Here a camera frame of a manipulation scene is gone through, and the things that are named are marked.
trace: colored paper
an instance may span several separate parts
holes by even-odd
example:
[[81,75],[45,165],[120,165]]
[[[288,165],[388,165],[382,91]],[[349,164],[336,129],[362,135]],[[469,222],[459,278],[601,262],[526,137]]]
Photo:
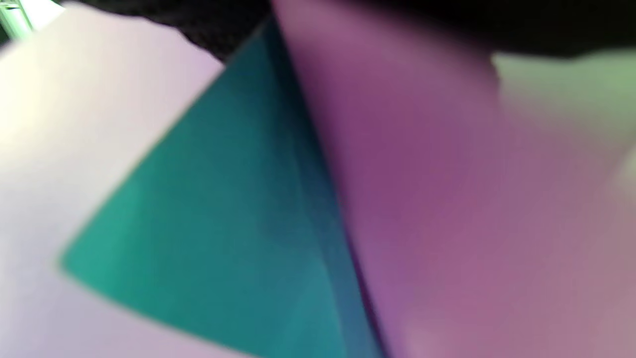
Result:
[[117,303],[256,356],[380,357],[273,23],[99,210],[64,267]]
[[392,358],[636,354],[622,152],[501,111],[479,53],[439,30],[273,3]]

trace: green paper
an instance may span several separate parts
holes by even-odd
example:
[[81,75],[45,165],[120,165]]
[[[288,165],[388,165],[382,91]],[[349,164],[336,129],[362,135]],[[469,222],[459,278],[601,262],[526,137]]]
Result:
[[118,303],[260,357],[376,356],[326,173],[270,24],[98,212],[64,266]]

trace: teal paper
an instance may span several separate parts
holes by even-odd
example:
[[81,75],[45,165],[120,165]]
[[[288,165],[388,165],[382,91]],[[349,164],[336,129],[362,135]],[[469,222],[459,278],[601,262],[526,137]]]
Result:
[[334,191],[274,24],[89,223],[70,274],[265,358],[374,358]]

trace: black fabric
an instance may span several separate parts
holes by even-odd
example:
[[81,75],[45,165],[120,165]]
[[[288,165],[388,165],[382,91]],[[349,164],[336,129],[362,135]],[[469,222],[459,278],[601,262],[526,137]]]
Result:
[[636,45],[634,0],[358,0],[455,29],[490,48],[577,57]]
[[120,15],[145,17],[174,27],[221,61],[270,13],[268,0],[79,0]]
[[[227,59],[270,12],[268,0],[79,1],[175,27],[221,60]],[[437,22],[492,50],[575,57],[636,45],[635,0],[358,1]]]

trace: pink paper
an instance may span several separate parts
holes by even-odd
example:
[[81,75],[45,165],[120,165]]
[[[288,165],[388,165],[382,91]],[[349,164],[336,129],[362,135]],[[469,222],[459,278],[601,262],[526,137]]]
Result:
[[504,115],[483,56],[320,0],[274,1],[393,358],[633,358],[620,154]]

